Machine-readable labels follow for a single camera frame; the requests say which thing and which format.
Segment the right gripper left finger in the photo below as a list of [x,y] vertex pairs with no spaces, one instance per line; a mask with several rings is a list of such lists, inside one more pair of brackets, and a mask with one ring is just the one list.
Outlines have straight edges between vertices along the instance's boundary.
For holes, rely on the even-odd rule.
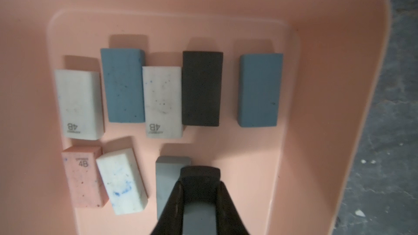
[[184,203],[184,188],[177,181],[151,235],[182,235]]

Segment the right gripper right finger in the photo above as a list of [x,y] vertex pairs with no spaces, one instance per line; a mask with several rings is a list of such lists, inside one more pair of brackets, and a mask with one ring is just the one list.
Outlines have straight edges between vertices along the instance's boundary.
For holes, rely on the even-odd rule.
[[218,235],[249,235],[222,181],[217,187],[216,225]]

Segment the black eraser front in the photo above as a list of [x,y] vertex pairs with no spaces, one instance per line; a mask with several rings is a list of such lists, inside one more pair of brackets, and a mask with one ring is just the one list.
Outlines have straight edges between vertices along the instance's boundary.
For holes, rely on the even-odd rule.
[[221,171],[211,166],[186,166],[181,169],[185,204],[184,235],[216,235],[216,197]]

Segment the black eraser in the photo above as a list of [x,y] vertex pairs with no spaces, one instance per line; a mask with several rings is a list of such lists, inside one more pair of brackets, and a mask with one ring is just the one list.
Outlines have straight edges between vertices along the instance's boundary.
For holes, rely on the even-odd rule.
[[211,166],[186,166],[181,169],[185,204],[184,235],[216,235],[216,197],[221,171]]
[[223,53],[183,51],[182,123],[218,127],[221,108]]

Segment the grey eraser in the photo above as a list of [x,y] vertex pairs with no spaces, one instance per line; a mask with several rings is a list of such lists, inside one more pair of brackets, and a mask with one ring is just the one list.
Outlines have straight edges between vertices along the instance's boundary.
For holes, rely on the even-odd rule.
[[159,156],[156,160],[157,219],[160,218],[174,185],[180,177],[181,169],[191,164],[192,159],[189,157]]

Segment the pink eraser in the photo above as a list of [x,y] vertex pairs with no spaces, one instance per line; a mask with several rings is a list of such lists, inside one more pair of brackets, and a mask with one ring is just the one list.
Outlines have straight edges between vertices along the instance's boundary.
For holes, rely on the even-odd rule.
[[102,148],[99,146],[72,146],[62,151],[74,207],[102,208],[108,202],[108,195],[96,163],[96,159],[102,154]]

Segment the teal eraser top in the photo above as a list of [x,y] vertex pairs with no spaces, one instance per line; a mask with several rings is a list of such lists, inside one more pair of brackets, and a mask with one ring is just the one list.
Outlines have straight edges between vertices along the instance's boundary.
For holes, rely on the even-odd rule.
[[141,49],[101,49],[108,120],[111,123],[145,122]]

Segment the teal eraser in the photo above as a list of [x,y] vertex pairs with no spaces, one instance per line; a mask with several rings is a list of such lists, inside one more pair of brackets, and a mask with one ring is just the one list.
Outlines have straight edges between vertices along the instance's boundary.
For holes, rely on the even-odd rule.
[[145,122],[141,49],[101,49],[108,120],[111,123]]
[[240,56],[237,121],[241,127],[277,125],[283,59],[282,53]]

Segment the white eraser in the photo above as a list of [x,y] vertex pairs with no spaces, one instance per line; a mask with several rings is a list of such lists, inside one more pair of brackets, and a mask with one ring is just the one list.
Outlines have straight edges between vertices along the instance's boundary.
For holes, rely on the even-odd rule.
[[99,140],[105,132],[100,74],[57,69],[54,77],[64,136]]
[[148,138],[177,139],[183,134],[182,69],[144,66],[145,129]]
[[132,148],[105,153],[96,164],[116,215],[145,210],[148,196]]

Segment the pink storage tray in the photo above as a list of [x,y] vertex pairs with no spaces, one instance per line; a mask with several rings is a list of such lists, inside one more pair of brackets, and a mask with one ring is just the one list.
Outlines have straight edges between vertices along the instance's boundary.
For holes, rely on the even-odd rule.
[[[1,0],[1,234],[148,235],[155,162],[188,156],[221,169],[252,235],[329,235],[389,40],[389,0]],[[151,139],[105,123],[94,145],[133,148],[144,211],[73,208],[61,152],[55,69],[101,68],[100,49],[140,48],[148,65],[224,54],[220,125]],[[275,127],[238,124],[239,59],[282,53]]]

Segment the white eraser front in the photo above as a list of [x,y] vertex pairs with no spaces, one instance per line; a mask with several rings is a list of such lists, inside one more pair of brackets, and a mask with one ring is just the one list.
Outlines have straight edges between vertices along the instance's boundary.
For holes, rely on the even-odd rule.
[[132,148],[105,153],[96,164],[116,215],[145,210],[148,196]]

